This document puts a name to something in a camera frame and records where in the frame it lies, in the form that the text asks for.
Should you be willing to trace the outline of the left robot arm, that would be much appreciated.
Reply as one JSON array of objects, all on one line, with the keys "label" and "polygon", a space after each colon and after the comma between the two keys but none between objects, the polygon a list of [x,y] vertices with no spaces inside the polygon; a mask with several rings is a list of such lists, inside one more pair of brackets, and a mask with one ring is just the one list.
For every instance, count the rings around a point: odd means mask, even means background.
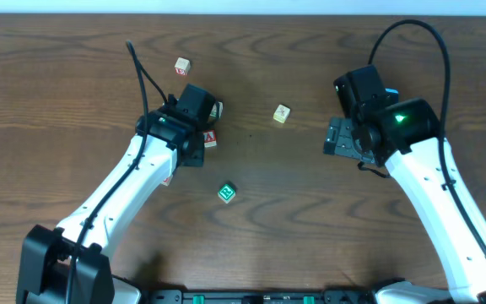
[{"label": "left robot arm", "polygon": [[111,272],[111,258],[151,193],[180,165],[201,166],[210,112],[151,111],[120,162],[54,229],[23,240],[18,303],[139,303],[142,292]]}]

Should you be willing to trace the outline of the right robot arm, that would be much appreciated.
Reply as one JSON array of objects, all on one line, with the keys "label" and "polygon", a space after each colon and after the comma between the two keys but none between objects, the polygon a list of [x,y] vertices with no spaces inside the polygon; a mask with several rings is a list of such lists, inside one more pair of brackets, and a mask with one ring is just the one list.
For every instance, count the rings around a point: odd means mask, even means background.
[{"label": "right robot arm", "polygon": [[359,159],[359,168],[383,166],[406,193],[444,269],[446,290],[393,283],[377,301],[486,302],[486,220],[462,180],[440,123],[423,99],[390,95],[341,103],[330,122],[324,151]]}]

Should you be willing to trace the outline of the red letter I block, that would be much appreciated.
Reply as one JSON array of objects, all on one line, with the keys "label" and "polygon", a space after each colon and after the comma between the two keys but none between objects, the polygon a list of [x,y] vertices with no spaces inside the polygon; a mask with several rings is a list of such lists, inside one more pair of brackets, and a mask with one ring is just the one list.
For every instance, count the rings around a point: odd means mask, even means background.
[{"label": "red letter I block", "polygon": [[172,178],[173,178],[173,176],[172,176],[172,175],[168,176],[166,179],[164,179],[164,180],[161,182],[161,184],[162,184],[162,185],[164,185],[164,186],[169,186],[169,185],[170,185],[170,183],[171,183]]}]

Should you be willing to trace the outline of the red letter A block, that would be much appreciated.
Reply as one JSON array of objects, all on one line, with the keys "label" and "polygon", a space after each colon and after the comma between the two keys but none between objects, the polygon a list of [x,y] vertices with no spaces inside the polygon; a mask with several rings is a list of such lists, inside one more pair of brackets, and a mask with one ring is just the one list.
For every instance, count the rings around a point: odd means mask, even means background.
[{"label": "red letter A block", "polygon": [[211,148],[217,145],[216,132],[214,130],[208,130],[203,132],[204,147]]}]

